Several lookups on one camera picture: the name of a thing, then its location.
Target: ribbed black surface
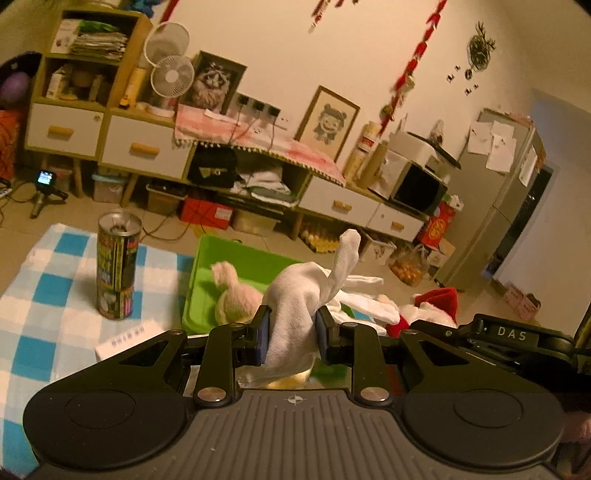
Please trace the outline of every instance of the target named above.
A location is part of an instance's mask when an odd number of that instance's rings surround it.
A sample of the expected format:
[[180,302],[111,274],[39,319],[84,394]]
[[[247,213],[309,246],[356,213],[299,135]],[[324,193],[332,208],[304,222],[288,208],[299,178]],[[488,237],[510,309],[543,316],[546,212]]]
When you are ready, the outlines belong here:
[[200,412],[169,450],[128,469],[75,474],[43,467],[44,480],[552,480],[536,466],[481,475],[442,465],[409,442],[393,416],[343,391],[247,391]]

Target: picture frame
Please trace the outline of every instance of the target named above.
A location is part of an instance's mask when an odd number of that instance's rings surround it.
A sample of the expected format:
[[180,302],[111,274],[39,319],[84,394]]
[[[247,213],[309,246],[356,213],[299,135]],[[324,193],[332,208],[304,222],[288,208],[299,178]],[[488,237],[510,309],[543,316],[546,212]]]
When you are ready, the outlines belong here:
[[294,138],[336,162],[359,110],[358,105],[320,85]]
[[195,78],[180,103],[225,115],[246,66],[206,51],[193,59]]

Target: green basket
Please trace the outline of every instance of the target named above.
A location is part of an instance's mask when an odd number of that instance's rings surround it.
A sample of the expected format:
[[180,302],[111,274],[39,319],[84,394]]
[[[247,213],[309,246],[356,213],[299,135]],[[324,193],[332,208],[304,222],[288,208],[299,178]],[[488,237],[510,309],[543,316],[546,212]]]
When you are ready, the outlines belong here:
[[285,267],[300,263],[218,236],[201,237],[183,310],[183,328],[189,335],[203,335],[217,326],[215,307],[220,291],[213,283],[211,266],[223,261],[234,265],[240,281],[262,293]]

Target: drawer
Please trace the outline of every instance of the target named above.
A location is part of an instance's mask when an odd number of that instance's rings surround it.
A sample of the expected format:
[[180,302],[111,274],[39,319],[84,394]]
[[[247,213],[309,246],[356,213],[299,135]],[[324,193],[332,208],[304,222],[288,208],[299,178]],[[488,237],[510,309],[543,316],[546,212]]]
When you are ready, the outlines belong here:
[[27,128],[27,147],[48,148],[94,157],[104,114],[34,103]]
[[314,177],[304,192],[299,207],[354,225],[365,226],[376,211],[378,202]]
[[410,241],[421,231],[424,223],[422,220],[381,204],[367,224],[367,228]]
[[100,161],[181,179],[190,151],[174,145],[172,128],[114,115]]

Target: microwave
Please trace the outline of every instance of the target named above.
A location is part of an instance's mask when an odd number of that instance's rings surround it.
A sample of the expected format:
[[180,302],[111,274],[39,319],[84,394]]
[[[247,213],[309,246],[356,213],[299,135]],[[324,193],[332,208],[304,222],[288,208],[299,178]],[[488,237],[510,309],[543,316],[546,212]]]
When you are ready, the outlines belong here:
[[388,202],[406,205],[426,215],[434,212],[447,185],[426,168],[389,150],[369,190]]

